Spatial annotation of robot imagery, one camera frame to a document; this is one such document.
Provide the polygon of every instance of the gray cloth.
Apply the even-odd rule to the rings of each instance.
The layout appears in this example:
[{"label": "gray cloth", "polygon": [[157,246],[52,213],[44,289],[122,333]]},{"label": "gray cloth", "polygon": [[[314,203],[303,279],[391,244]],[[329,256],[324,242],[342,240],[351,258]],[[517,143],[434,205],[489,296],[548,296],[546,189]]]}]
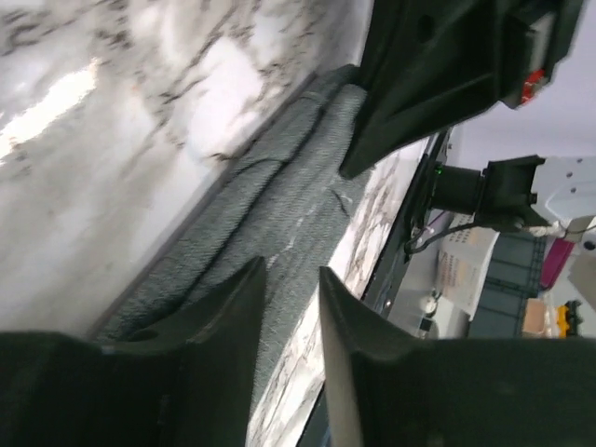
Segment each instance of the gray cloth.
[{"label": "gray cloth", "polygon": [[368,180],[348,182],[337,174],[365,98],[364,90],[346,85],[353,70],[317,79],[239,159],[230,181],[109,320],[100,340],[126,339],[264,256],[258,401],[317,286],[318,267],[330,260]]}]

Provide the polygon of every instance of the marble surface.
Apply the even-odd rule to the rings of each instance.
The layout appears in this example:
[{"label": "marble surface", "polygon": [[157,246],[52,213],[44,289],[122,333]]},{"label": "marble surface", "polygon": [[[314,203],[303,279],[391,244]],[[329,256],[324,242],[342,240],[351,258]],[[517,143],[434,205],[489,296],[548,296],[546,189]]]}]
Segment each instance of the marble surface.
[{"label": "marble surface", "polygon": [[0,328],[84,335],[370,5],[0,2]]},{"label": "marble surface", "polygon": [[[412,144],[374,168],[356,215],[330,260],[329,266],[356,297],[364,293],[426,146],[426,141]],[[296,445],[324,380],[322,354],[315,291],[252,416],[247,445]]]}]

